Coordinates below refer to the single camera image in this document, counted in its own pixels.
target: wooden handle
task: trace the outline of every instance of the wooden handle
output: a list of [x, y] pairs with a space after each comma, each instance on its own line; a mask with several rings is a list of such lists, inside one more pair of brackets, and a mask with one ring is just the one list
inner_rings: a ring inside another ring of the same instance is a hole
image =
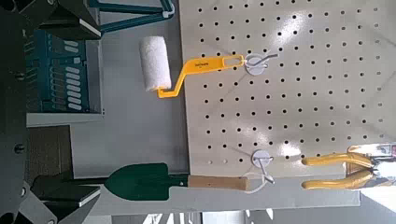
[[190, 175], [189, 188], [248, 190], [248, 179], [246, 177]]

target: white hook mount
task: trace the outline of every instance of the white hook mount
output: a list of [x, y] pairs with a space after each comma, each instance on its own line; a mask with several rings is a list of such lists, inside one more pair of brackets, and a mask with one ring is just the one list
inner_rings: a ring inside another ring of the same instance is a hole
[[267, 174], [265, 171], [265, 167], [267, 167], [271, 161], [274, 160], [274, 157], [271, 157], [270, 154], [262, 149], [256, 150], [251, 156], [251, 162], [257, 167], [262, 169], [262, 174], [264, 175], [265, 180], [270, 182], [271, 184], [275, 184], [275, 180]]

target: pliers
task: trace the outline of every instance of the pliers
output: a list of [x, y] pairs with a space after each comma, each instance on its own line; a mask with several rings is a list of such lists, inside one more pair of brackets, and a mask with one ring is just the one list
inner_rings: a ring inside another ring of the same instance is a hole
[[396, 179], [396, 161], [394, 157], [369, 158], [362, 154], [348, 152], [302, 160], [302, 163], [308, 166], [328, 165], [337, 162], [353, 163], [361, 166], [362, 169], [344, 179], [305, 181], [302, 187], [304, 189], [361, 189], [374, 187]]

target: green metal frame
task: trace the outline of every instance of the green metal frame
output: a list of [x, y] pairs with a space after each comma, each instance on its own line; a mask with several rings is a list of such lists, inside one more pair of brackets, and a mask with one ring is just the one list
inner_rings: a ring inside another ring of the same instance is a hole
[[175, 14], [175, 7], [171, 0], [160, 0], [163, 7], [141, 7], [133, 5], [120, 5], [100, 3], [98, 0], [90, 0], [90, 7], [99, 8], [103, 12], [142, 14], [146, 16], [133, 18], [125, 21], [115, 21], [101, 26], [102, 34], [146, 25], [157, 21], [166, 21]]

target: pegboard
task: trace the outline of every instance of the pegboard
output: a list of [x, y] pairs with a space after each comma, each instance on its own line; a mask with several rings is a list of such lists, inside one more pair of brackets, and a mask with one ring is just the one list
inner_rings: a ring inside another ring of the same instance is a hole
[[187, 76], [191, 173], [342, 174], [301, 158], [395, 141], [396, 2], [180, 1], [183, 59], [278, 53], [264, 74], [243, 67]]

